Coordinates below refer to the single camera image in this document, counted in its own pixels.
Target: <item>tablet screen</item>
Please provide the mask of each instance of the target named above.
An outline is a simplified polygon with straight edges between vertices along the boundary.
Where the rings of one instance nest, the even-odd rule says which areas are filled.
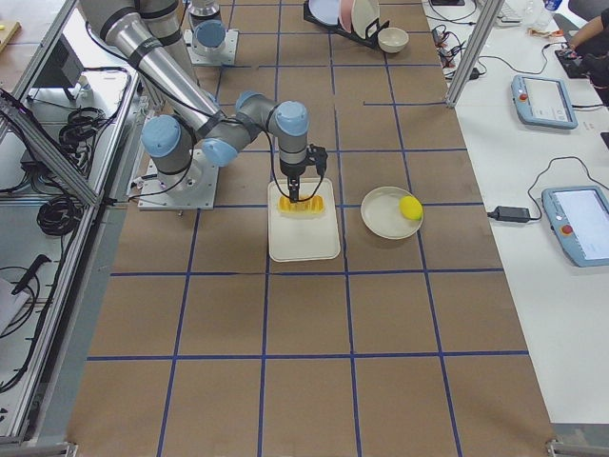
[[[523,78],[529,106],[534,117],[548,121],[571,121],[564,105],[564,97],[557,81]]]
[[[590,189],[555,193],[586,260],[609,258],[609,213]]]

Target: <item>tablet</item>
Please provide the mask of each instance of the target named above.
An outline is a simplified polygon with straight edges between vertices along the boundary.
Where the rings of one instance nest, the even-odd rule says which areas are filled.
[[[543,209],[578,267],[609,265],[609,202],[596,186],[546,189]]]
[[[512,100],[524,124],[555,129],[578,126],[566,86],[560,79],[517,74],[512,80]]]

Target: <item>plate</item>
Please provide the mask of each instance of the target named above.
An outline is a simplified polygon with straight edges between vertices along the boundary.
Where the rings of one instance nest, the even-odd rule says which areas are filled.
[[[339,11],[339,22],[344,30],[351,33],[351,11],[353,10],[353,0],[341,0],[341,8]]]
[[[362,218],[366,226],[382,238],[401,240],[421,228],[419,221],[406,219],[400,212],[400,199],[410,192],[400,188],[377,188],[363,198]]]
[[[319,178],[301,179],[301,194],[311,194]],[[283,191],[286,180],[278,180]],[[277,208],[280,192],[274,182],[268,185],[268,254],[275,262],[333,259],[341,252],[339,226],[334,206],[332,182],[324,178],[318,195],[325,211],[310,217],[281,214]]]
[[[368,31],[368,36],[365,34],[367,27],[381,17],[381,8],[378,0],[354,0],[353,8],[351,9],[351,24],[353,31],[364,40],[370,38],[377,26],[374,25]]]
[[[340,0],[309,0],[308,8],[315,19],[327,26],[339,23]]]

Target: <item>wooden block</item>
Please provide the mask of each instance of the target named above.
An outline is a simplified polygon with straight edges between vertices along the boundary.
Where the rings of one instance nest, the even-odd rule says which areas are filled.
[[[21,24],[16,21],[0,21],[0,52],[20,28]]]

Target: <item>yellow lemon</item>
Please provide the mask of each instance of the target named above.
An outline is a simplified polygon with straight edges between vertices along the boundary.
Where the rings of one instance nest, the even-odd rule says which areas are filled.
[[[412,195],[406,195],[400,199],[400,212],[406,219],[420,221],[422,218],[422,205]]]

